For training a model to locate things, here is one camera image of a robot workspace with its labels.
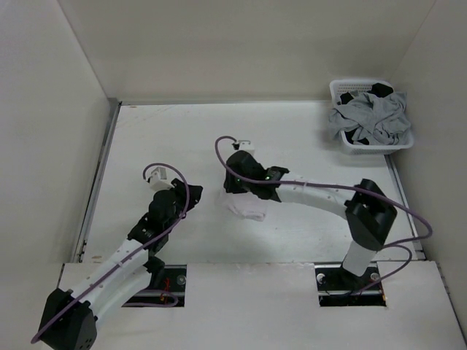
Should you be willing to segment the white tank top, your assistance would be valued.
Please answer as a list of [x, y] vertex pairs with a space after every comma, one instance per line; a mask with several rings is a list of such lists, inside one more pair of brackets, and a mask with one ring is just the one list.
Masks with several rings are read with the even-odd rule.
[[221, 190], [218, 204], [241, 219], [264, 221], [267, 214], [267, 203], [252, 193], [232, 194]]

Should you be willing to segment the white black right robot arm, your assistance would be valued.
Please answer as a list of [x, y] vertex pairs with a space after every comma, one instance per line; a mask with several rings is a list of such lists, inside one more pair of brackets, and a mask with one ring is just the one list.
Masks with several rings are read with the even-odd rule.
[[395, 206], [386, 202], [385, 194], [375, 182], [363, 179], [352, 197], [338, 189], [311, 187], [302, 176], [287, 168], [264, 168], [244, 150], [233, 153], [226, 161], [224, 189], [229, 194], [251, 193], [264, 201], [294, 203], [335, 214], [347, 221], [352, 242], [338, 272], [340, 283], [356, 288], [377, 252], [383, 249], [397, 217]]

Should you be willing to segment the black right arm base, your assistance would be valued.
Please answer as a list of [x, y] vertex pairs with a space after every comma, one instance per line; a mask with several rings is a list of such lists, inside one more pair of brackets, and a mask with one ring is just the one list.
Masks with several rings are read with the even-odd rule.
[[362, 291], [364, 287], [379, 279], [376, 264], [371, 264], [361, 277], [336, 264], [316, 265], [314, 271], [321, 307], [386, 306], [381, 283]]

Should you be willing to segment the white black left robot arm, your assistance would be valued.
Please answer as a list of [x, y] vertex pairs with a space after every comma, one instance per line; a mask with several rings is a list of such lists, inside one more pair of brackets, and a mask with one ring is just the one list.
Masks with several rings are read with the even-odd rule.
[[49, 294], [33, 341], [52, 349], [90, 349], [114, 310], [129, 305], [143, 289], [160, 288], [165, 263], [157, 254], [202, 192], [202, 186], [179, 179], [156, 191], [147, 212], [108, 260], [75, 287]]

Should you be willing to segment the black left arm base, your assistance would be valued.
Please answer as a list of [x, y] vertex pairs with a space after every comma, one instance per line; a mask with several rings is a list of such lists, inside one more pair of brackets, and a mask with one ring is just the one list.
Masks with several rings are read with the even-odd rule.
[[184, 307], [187, 273], [186, 265], [167, 265], [152, 275], [148, 287], [136, 293], [123, 306]]

